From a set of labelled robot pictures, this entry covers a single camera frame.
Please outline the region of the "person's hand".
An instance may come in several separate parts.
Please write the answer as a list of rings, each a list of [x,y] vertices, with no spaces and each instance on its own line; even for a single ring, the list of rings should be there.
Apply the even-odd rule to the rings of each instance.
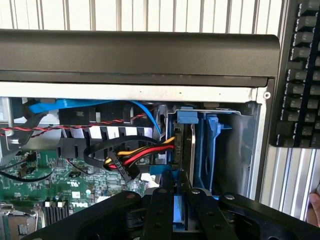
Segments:
[[[306,213],[306,222],[320,227],[320,185],[309,194],[309,205]]]

